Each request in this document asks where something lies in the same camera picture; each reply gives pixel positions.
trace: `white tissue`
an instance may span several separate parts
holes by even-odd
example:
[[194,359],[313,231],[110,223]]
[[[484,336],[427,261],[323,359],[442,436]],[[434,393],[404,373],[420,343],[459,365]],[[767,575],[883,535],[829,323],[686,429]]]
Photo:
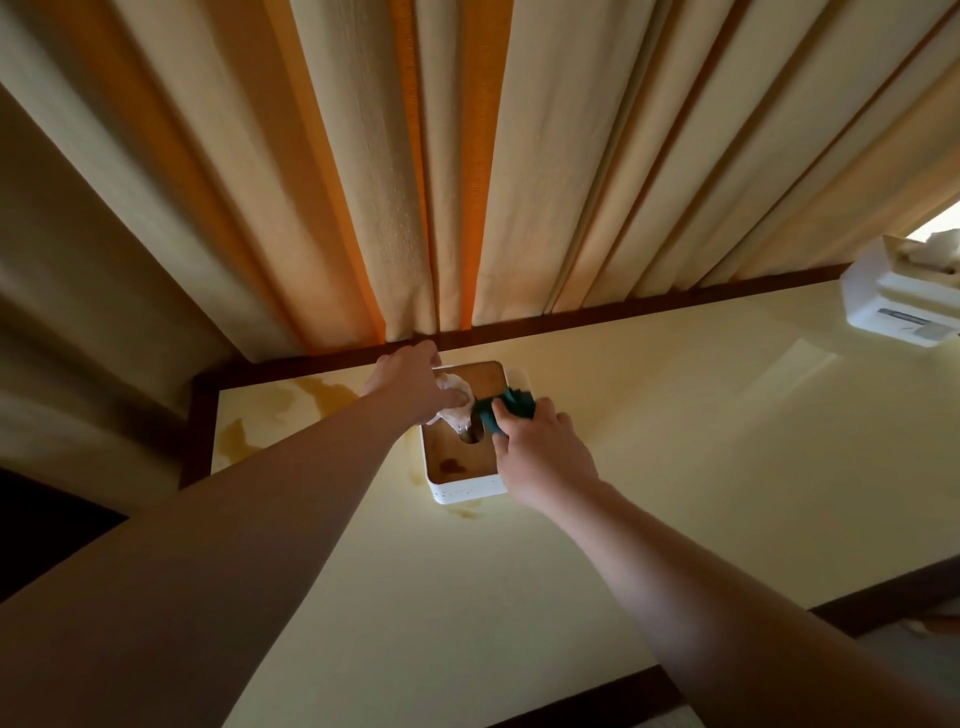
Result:
[[448,407],[447,409],[440,410],[437,416],[427,424],[432,425],[438,420],[444,420],[457,431],[457,434],[466,432],[470,427],[470,414],[473,412],[473,403],[476,402],[476,397],[473,395],[473,390],[470,389],[470,385],[459,376],[441,374],[437,377],[437,386],[441,389],[459,389],[461,392],[466,392],[470,399],[467,404],[462,407]]
[[960,230],[934,232],[925,243],[914,243],[902,248],[911,263],[938,271],[947,271],[960,262],[958,250],[960,250]]

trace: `tissue box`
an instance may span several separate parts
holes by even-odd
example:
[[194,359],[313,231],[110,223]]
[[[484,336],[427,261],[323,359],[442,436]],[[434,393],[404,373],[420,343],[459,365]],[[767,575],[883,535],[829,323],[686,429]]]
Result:
[[[461,376],[479,400],[502,394],[508,386],[530,391],[524,372],[504,370],[498,361],[458,364],[435,371]],[[420,443],[427,483],[438,503],[457,503],[507,492],[496,472],[493,439],[486,430],[479,442],[466,443],[450,425],[440,420],[420,426]]]
[[960,274],[917,266],[900,255],[908,241],[884,235],[841,276],[852,326],[935,347],[960,332]]

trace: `brown stain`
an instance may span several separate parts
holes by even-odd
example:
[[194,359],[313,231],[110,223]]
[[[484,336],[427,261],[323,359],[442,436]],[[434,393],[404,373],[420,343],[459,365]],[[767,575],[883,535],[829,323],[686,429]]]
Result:
[[420,451],[419,430],[418,427],[411,427],[403,435],[403,444],[407,450],[407,477],[414,486],[426,485],[426,468]]
[[239,463],[262,449],[247,442],[247,430],[240,418],[224,427],[217,437],[217,452],[226,457],[230,465]]
[[329,417],[360,399],[360,396],[345,384],[327,384],[316,376],[301,376],[294,379],[294,384],[313,398],[317,405],[317,414],[321,417]]
[[464,519],[465,521],[476,521],[477,519],[483,518],[482,513],[468,511],[466,508],[449,508],[448,510],[455,516],[460,516],[460,518]]
[[440,461],[440,472],[446,475],[451,475],[454,473],[466,473],[467,469],[460,464],[460,461],[455,457],[448,457],[445,460]]
[[283,387],[263,387],[257,392],[257,403],[266,417],[274,422],[280,421],[280,415],[289,410],[297,396]]

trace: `beige curtain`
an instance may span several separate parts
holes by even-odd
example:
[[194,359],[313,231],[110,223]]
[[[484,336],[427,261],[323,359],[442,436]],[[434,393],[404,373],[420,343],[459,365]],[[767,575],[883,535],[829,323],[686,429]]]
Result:
[[0,0],[0,85],[3,462],[127,510],[231,356],[844,262],[960,195],[953,0]]

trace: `orange curtain stripe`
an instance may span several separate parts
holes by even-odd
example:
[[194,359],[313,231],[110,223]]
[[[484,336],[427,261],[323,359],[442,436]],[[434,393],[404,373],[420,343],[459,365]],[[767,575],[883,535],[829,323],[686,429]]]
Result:
[[407,134],[410,137],[410,152],[414,158],[414,174],[417,175],[417,193],[420,195],[420,219],[423,222],[423,240],[430,260],[430,277],[433,279],[433,308],[438,321],[440,312],[437,291],[437,252],[430,235],[427,205],[427,178],[423,166],[423,129],[420,123],[420,80],[417,67],[417,29],[415,27],[413,0],[390,0],[390,17],[394,21],[396,63],[400,69],[400,87],[403,89],[403,110],[407,117]]
[[357,243],[353,220],[350,218],[347,207],[347,197],[344,195],[340,173],[337,172],[330,141],[326,136],[324,118],[320,114],[317,97],[313,92],[313,82],[310,80],[310,70],[303,57],[303,48],[300,45],[300,35],[297,32],[293,11],[290,9],[288,0],[263,0],[263,3],[267,15],[270,16],[274,35],[279,43],[280,53],[283,55],[283,62],[286,64],[310,147],[313,149],[314,158],[324,179],[326,193],[333,207],[333,215],[337,221],[344,249],[347,251],[350,268],[356,277],[364,305],[370,312],[376,341],[382,344],[387,340],[387,325],[380,312],[380,305],[376,302],[376,296],[373,294],[370,277],[367,275],[367,266],[360,253],[360,245]]
[[464,0],[463,38],[463,316],[470,328],[476,297],[480,251],[487,217],[487,196],[500,90],[507,65],[513,0]]
[[129,138],[217,250],[297,337],[306,338],[257,262],[244,233],[197,159],[189,137],[106,0],[36,0],[33,7],[84,63]]

